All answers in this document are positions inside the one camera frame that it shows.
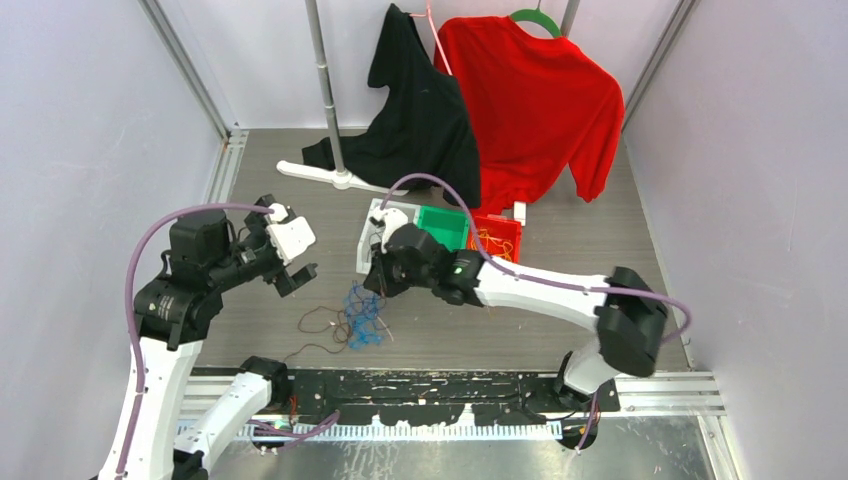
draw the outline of green bin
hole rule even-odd
[[[418,228],[430,233],[436,241],[450,251],[465,248],[465,239],[468,237],[468,218],[463,212],[421,207],[421,212],[418,214]]]

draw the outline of orange wire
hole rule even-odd
[[[480,242],[483,243],[483,249],[485,249],[490,254],[503,258],[504,260],[511,262],[512,261],[512,252],[515,247],[512,245],[512,242],[509,240],[502,240],[497,237],[492,237],[489,235],[489,230],[485,228],[481,228],[477,235],[480,237]],[[494,252],[494,248],[489,245],[489,242],[492,243],[495,247],[500,248],[501,252]],[[471,242],[471,250],[477,250],[477,244]]]

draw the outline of metal floor panel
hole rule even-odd
[[[595,444],[578,457],[555,441],[306,442],[260,456],[234,442],[216,480],[647,479],[716,478],[692,417],[604,418]]]

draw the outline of clothing rack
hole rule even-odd
[[[321,32],[321,19],[318,14],[318,0],[305,0],[305,2],[306,16],[309,20],[309,31],[312,34],[312,48],[315,50],[315,66],[318,68],[318,79],[321,82],[321,96],[324,99],[324,114],[327,117],[330,149],[333,153],[335,170],[324,170],[323,168],[309,167],[300,163],[281,160],[277,163],[277,171],[291,177],[331,183],[339,190],[346,190],[353,187],[386,193],[388,191],[387,188],[371,185],[345,168],[341,149],[339,122],[336,116],[336,104],[333,101],[333,89],[330,84],[330,68],[327,64],[327,55],[324,50],[324,36]],[[579,5],[580,0],[568,0],[566,4],[565,13],[560,24],[560,30],[566,37],[571,32]],[[396,190],[394,194],[404,195],[406,192],[406,190]],[[527,221],[526,204],[516,202],[513,207],[513,217],[520,221],[522,225],[525,225]]]

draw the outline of pink hanger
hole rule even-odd
[[[453,72],[450,69],[450,65],[448,64],[448,59],[445,57],[445,49],[442,48],[442,42],[439,41],[439,33],[436,32],[436,25],[433,23],[433,10],[431,7],[431,1],[427,0],[427,13],[410,13],[410,17],[427,17],[427,20],[430,21],[430,30],[433,31],[433,38],[436,39],[436,48],[439,50],[439,53],[442,55],[442,61],[445,62],[445,70],[448,71],[448,75],[453,75]]]

